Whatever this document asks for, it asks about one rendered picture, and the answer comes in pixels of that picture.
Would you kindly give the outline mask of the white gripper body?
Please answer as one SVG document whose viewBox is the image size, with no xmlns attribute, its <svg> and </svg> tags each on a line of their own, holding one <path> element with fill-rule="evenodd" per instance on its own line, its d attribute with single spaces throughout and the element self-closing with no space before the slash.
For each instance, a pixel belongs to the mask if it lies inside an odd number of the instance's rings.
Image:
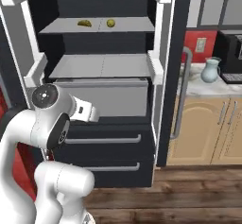
<svg viewBox="0 0 242 224">
<path fill-rule="evenodd" d="M 88 121 L 89 122 L 97 122 L 99 120 L 99 117 L 100 117 L 99 110 L 95 106 L 93 106 L 91 108 L 90 115 L 88 117 Z"/>
</svg>

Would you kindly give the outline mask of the empty grey fridge shelf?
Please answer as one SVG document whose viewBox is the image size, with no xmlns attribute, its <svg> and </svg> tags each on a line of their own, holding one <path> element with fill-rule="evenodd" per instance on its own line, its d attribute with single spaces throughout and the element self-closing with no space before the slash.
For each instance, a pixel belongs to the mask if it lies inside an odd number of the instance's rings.
<svg viewBox="0 0 242 224">
<path fill-rule="evenodd" d="M 145 78 L 146 54 L 64 55 L 51 78 Z"/>
</svg>

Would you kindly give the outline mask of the grey fridge shelf with food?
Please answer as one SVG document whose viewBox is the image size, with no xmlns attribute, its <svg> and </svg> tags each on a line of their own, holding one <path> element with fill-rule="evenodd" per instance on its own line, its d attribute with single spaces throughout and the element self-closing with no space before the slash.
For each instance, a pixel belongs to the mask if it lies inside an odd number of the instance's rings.
<svg viewBox="0 0 242 224">
<path fill-rule="evenodd" d="M 108 18 L 86 18 L 91 22 L 91 26 L 79 26 L 80 18 L 57 18 L 42 30 L 42 34 L 154 31 L 154 25 L 148 17 L 112 17 L 112 19 L 115 25 L 108 27 Z"/>
</svg>

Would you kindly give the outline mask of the pale blue pitcher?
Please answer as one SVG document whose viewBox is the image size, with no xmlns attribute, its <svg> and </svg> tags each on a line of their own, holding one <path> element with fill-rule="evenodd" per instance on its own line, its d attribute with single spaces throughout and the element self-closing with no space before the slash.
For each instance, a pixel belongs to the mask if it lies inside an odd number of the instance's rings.
<svg viewBox="0 0 242 224">
<path fill-rule="evenodd" d="M 219 70 L 218 65 L 221 62 L 221 58 L 211 57 L 207 58 L 205 67 L 203 68 L 200 77 L 206 83 L 213 83 L 217 80 Z"/>
</svg>

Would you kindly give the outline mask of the grey fridge crisper drawer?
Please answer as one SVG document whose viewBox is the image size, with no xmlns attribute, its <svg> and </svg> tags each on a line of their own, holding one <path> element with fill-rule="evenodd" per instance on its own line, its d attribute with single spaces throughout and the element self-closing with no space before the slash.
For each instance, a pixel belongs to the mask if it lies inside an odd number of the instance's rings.
<svg viewBox="0 0 242 224">
<path fill-rule="evenodd" d="M 101 116 L 145 116 L 148 82 L 143 78 L 58 79 L 55 84 L 91 102 Z"/>
</svg>

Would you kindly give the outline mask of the black freezer drawer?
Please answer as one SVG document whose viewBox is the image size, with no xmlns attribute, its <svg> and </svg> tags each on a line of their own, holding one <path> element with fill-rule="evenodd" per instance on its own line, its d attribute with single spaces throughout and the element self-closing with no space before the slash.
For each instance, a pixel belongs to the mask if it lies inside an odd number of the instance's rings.
<svg viewBox="0 0 242 224">
<path fill-rule="evenodd" d="M 85 166 L 129 166 L 140 163 L 138 171 L 122 172 L 95 172 L 95 188 L 130 188 L 150 187 L 152 184 L 152 160 L 125 160 L 125 161 L 75 161 L 73 165 Z"/>
<path fill-rule="evenodd" d="M 82 125 L 72 126 L 66 139 L 134 138 L 142 135 L 137 144 L 64 144 L 54 150 L 56 160 L 108 161 L 151 159 L 154 154 L 154 142 L 151 126 L 147 124 L 125 125 Z"/>
</svg>

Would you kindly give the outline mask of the beige cupboard door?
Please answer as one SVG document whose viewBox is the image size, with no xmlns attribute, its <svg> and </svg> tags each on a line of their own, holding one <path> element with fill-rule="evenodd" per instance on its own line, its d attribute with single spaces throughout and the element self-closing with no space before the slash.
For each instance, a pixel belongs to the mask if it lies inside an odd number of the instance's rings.
<svg viewBox="0 0 242 224">
<path fill-rule="evenodd" d="M 212 160 L 224 116 L 217 124 L 223 101 L 228 97 L 187 97 L 178 138 L 169 142 L 167 165 L 206 165 Z"/>
<path fill-rule="evenodd" d="M 237 108 L 233 122 L 228 125 L 235 101 Z M 233 97 L 230 100 L 211 164 L 242 164 L 242 97 Z"/>
</svg>

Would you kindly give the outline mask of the fridge door with white lining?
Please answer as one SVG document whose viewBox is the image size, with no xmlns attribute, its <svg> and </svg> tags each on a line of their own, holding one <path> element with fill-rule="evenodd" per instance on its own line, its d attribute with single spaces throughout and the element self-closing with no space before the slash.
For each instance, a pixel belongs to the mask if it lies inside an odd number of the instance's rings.
<svg viewBox="0 0 242 224">
<path fill-rule="evenodd" d="M 8 107 L 32 108 L 36 87 L 26 87 L 24 77 L 41 53 L 28 0 L 11 7 L 0 1 L 0 87 Z"/>
</svg>

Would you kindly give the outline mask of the black fridge door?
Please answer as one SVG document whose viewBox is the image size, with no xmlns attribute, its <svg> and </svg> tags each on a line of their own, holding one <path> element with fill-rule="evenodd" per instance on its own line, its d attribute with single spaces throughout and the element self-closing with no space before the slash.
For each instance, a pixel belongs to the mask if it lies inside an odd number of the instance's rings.
<svg viewBox="0 0 242 224">
<path fill-rule="evenodd" d="M 164 61 L 164 84 L 162 92 L 163 113 L 157 150 L 158 166 L 166 166 L 189 6 L 190 0 L 172 0 L 171 4 L 167 48 L 165 50 Z"/>
</svg>

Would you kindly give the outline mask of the black coffee machine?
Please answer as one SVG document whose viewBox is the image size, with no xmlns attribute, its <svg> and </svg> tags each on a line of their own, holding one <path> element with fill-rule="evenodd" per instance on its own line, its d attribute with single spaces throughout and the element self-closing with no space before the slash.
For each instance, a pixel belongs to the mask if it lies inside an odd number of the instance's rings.
<svg viewBox="0 0 242 224">
<path fill-rule="evenodd" d="M 228 84 L 242 84 L 242 35 L 219 33 L 220 76 Z"/>
</svg>

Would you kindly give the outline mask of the grey upper cupboards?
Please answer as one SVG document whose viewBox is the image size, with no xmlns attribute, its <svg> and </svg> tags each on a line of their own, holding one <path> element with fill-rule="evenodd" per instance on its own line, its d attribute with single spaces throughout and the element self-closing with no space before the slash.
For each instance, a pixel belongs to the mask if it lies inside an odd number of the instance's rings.
<svg viewBox="0 0 242 224">
<path fill-rule="evenodd" d="M 190 0 L 188 28 L 242 28 L 242 0 Z"/>
</svg>

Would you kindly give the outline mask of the beige wall outlet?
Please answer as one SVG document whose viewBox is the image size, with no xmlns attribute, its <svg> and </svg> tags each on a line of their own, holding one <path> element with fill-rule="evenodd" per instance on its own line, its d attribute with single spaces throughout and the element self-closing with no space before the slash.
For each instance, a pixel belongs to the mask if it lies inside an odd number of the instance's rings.
<svg viewBox="0 0 242 224">
<path fill-rule="evenodd" d="M 197 44 L 195 51 L 197 53 L 203 53 L 206 45 L 206 38 L 197 38 Z"/>
</svg>

